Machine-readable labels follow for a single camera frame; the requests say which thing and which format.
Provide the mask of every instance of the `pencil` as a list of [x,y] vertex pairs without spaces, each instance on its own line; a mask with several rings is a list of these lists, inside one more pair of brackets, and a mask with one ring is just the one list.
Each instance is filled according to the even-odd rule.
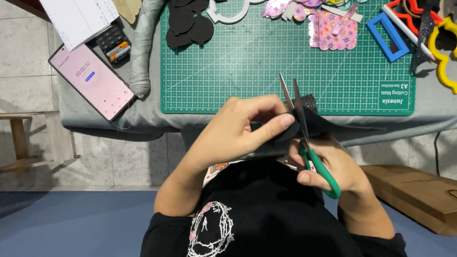
[[[381,10],[387,14],[387,16],[399,27],[399,29],[401,31],[403,31],[403,33],[405,33],[405,35],[407,37],[409,37],[411,39],[411,41],[413,41],[413,43],[415,45],[418,44],[418,39],[417,39],[416,35],[414,35],[414,33],[408,29],[408,27],[400,20],[400,18],[398,18],[393,13],[393,11],[387,5],[384,5],[383,7],[381,7]],[[422,48],[422,51],[424,51],[424,53],[426,53],[430,57],[430,59],[435,60],[435,57],[433,57],[432,53],[425,46],[424,43],[421,44],[421,48]]]

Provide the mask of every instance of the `hand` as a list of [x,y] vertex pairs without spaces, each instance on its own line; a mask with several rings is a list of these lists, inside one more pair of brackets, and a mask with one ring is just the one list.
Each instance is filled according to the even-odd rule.
[[[321,189],[331,190],[330,185],[323,177],[316,172],[304,169],[305,160],[298,154],[299,143],[298,139],[291,141],[288,156],[288,163],[296,166],[299,172],[297,181],[306,186],[316,186]],[[362,169],[333,137],[320,136],[319,138],[310,138],[309,144],[332,174],[341,191],[363,193],[371,190],[370,182]]]
[[[214,115],[185,158],[200,169],[236,160],[287,129],[295,119],[285,112],[287,108],[277,95],[232,97]],[[250,121],[265,124],[252,132]]]

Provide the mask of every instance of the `blue button on screen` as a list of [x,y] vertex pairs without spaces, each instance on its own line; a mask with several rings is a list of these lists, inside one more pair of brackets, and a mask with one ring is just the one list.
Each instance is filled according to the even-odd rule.
[[95,71],[92,71],[92,73],[87,77],[86,82],[88,82],[93,76],[95,75]]

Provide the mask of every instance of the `red star cutout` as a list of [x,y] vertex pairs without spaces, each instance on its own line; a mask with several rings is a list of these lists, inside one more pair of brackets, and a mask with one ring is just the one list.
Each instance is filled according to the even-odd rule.
[[[399,5],[400,4],[400,1],[401,0],[394,0],[393,2],[390,2],[387,5],[387,7],[389,7],[393,13],[400,19],[406,19],[406,24],[408,25],[408,28],[416,35],[418,36],[419,35],[419,30],[414,27],[414,24],[413,24],[413,18],[411,17],[411,15],[409,14],[406,14],[406,13],[397,13],[396,11],[393,10],[393,8],[396,6],[396,5]],[[422,14],[422,12],[424,11],[424,9],[422,8],[418,8],[417,7],[417,2],[416,0],[403,0],[403,1],[408,1],[409,2],[409,6],[411,8],[411,12],[413,12],[414,14]],[[433,21],[435,22],[435,24],[438,24],[438,23],[441,23],[443,21],[443,19],[441,19],[434,11],[431,11],[430,12],[430,16],[431,18],[433,19]]]

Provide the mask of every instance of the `green cutting mat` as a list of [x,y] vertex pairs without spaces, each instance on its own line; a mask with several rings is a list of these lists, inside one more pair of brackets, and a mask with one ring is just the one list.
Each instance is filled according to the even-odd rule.
[[[234,16],[242,2],[217,3],[217,13]],[[358,25],[357,46],[343,51],[310,47],[308,19],[295,23],[263,18],[266,2],[250,5],[236,24],[215,24],[214,36],[202,48],[193,44],[176,51],[165,42],[166,8],[160,21],[161,110],[216,113],[231,96],[278,94],[284,100],[278,76],[282,72],[291,97],[295,77],[301,95],[314,94],[319,114],[410,115],[415,93],[415,78],[409,75],[411,55],[390,64],[365,27],[388,2],[359,4],[358,13],[364,17]]]

